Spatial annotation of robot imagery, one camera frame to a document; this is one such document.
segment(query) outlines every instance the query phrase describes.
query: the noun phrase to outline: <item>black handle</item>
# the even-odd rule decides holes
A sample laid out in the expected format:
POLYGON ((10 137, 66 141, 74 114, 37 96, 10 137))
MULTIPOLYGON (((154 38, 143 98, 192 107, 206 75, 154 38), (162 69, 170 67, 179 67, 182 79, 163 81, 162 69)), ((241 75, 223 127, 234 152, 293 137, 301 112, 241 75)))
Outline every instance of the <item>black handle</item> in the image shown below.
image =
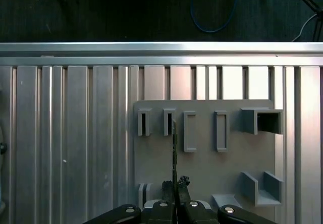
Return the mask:
POLYGON ((220 224, 276 224, 235 205, 224 205, 218 210, 220 224))

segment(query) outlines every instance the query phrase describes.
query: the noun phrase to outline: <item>small gray block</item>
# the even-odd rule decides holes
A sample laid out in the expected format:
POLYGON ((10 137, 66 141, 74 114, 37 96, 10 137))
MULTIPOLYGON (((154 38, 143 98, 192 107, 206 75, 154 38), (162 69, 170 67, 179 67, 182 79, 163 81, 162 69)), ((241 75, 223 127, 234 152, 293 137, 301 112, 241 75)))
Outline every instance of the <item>small gray block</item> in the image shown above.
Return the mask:
POLYGON ((165 108, 164 110, 164 136, 172 134, 172 122, 175 119, 175 109, 165 108))
POLYGON ((283 133, 283 110, 268 108, 241 108, 243 131, 258 135, 258 131, 283 133))
POLYGON ((144 190, 145 184, 140 184, 138 189, 138 207, 142 210, 144 199, 143 199, 143 190, 144 190))
POLYGON ((230 122, 229 115, 224 111, 217 110, 215 115, 216 150, 227 152, 229 148, 230 122))
POLYGON ((138 111, 138 136, 150 136, 150 111, 151 109, 138 111))
POLYGON ((196 112, 184 111, 184 152, 196 152, 196 112))
POLYGON ((277 201, 282 202, 283 181, 269 172, 263 173, 264 189, 270 193, 277 201))
POLYGON ((224 205, 235 205, 242 208, 240 203, 236 200, 235 196, 232 194, 212 195, 212 198, 214 199, 217 208, 220 208, 224 205))
POLYGON ((256 180, 249 173, 242 172, 242 186, 241 193, 243 196, 247 197, 254 206, 258 202, 258 180, 256 180))
POLYGON ((151 186, 152 186, 152 184, 147 184, 147 187, 146 187, 146 200, 145 200, 145 201, 149 201, 149 200, 151 200, 151 199, 150 199, 150 190, 151 190, 151 186))

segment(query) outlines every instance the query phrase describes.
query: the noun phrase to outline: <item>screw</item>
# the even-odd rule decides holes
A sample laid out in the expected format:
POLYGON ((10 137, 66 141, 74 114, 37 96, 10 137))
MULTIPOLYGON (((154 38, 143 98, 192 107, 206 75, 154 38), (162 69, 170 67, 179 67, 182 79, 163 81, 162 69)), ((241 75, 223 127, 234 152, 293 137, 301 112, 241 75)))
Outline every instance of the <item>screw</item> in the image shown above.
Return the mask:
POLYGON ((224 208, 224 210, 225 210, 227 213, 233 213, 233 212, 234 212, 234 209, 232 209, 231 207, 226 207, 226 208, 224 208))
POLYGON ((126 212, 127 213, 132 213, 134 212, 135 210, 132 208, 132 207, 129 207, 128 209, 126 209, 126 212))
POLYGON ((197 207, 197 206, 198 206, 198 203, 197 203, 197 202, 195 202, 195 201, 192 201, 192 202, 190 202, 190 206, 192 206, 192 207, 197 207))

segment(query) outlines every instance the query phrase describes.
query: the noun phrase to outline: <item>aluminum panel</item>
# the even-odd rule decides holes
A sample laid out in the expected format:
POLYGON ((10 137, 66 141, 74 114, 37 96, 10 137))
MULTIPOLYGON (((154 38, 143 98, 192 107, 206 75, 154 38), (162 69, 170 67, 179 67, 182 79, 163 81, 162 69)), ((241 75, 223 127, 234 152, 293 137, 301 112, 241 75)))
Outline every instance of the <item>aluminum panel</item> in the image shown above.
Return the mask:
POLYGON ((144 67, 144 98, 145 100, 165 99, 165 67, 144 67))
POLYGON ((0 67, 0 122, 4 141, 8 145, 1 169, 1 196, 6 203, 2 220, 8 224, 16 223, 16 83, 17 70, 0 67))
POLYGON ((89 218, 89 71, 67 69, 66 105, 66 222, 83 223, 89 218))
POLYGON ((268 67, 248 67, 246 89, 248 99, 268 99, 268 76, 268 67))
POLYGON ((113 208, 113 68, 93 67, 92 214, 113 208))
POLYGON ((285 205, 283 215, 285 223, 295 223, 295 72, 293 67, 286 67, 284 71, 284 110, 285 110, 285 135, 283 159, 281 153, 276 152, 277 166, 283 166, 285 185, 285 205))
POLYGON ((171 99, 191 99, 191 68, 171 67, 171 99))
POLYGON ((223 67, 222 87, 222 99, 243 99, 242 67, 223 67))
POLYGON ((134 139, 131 134, 131 130, 135 128, 136 124, 133 119, 135 119, 135 113, 133 111, 132 105, 139 100, 139 67, 132 66, 129 68, 129 126, 128 126, 128 136, 129 136, 129 152, 128 152, 128 164, 129 164, 129 183, 128 183, 128 203, 136 203, 137 193, 133 191, 135 186, 135 160, 134 160, 134 139))
POLYGON ((118 206, 129 197, 129 68, 118 69, 118 206))
POLYGON ((296 72, 296 223, 320 223, 320 69, 296 72))
POLYGON ((218 70, 216 66, 209 66, 208 68, 208 98, 217 99, 218 97, 218 70))
POLYGON ((301 54, 302 59, 295 55, 283 55, 283 57, 275 57, 274 55, 262 55, 254 53, 252 55, 232 55, 219 54, 216 56, 199 55, 188 56, 179 55, 169 57, 20 57, 20 58, 2 58, 0 57, 0 65, 2 66, 323 66, 323 57, 317 54, 301 54))
POLYGON ((43 67, 40 105, 40 223, 51 223, 52 218, 52 67, 43 67))
POLYGON ((14 66, 0 67, 1 223, 82 223, 135 203, 138 99, 268 95, 285 113, 276 221, 320 223, 320 70, 294 66, 323 66, 322 55, 322 43, 0 43, 0 64, 14 66))
POLYGON ((64 213, 66 212, 66 159, 65 140, 66 122, 66 78, 67 71, 63 67, 53 67, 52 69, 52 99, 51 99, 51 120, 52 120, 52 217, 49 221, 52 224, 64 223, 64 213))
POLYGON ((269 53, 277 56, 279 53, 320 53, 323 51, 322 43, 307 42, 62 42, 62 43, 0 43, 0 52, 27 52, 39 55, 53 55, 57 53, 73 52, 84 54, 84 52, 120 53, 136 52, 146 55, 151 53, 162 53, 163 55, 180 53, 189 54, 196 52, 218 53, 269 53))
POLYGON ((196 67, 196 99, 206 99, 206 70, 204 66, 196 67))
POLYGON ((16 223, 39 221, 39 79, 37 67, 18 67, 16 223))

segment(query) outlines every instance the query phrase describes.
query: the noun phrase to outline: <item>white cable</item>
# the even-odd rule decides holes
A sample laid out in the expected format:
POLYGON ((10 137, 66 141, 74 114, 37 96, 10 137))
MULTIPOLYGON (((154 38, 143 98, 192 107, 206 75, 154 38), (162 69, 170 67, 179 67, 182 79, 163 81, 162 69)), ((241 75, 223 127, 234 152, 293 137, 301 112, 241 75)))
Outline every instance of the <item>white cable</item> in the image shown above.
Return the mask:
POLYGON ((299 34, 298 34, 298 36, 296 36, 293 40, 292 40, 292 42, 294 42, 294 41, 296 41, 298 38, 300 38, 300 36, 302 35, 302 33, 303 33, 303 30, 304 30, 304 28, 305 28, 305 26, 307 25, 307 23, 308 22, 310 22, 314 17, 316 17, 317 16, 317 14, 314 14, 314 15, 312 15, 310 18, 308 18, 308 20, 304 23, 304 25, 302 26, 302 29, 301 29, 301 31, 299 32, 299 34))

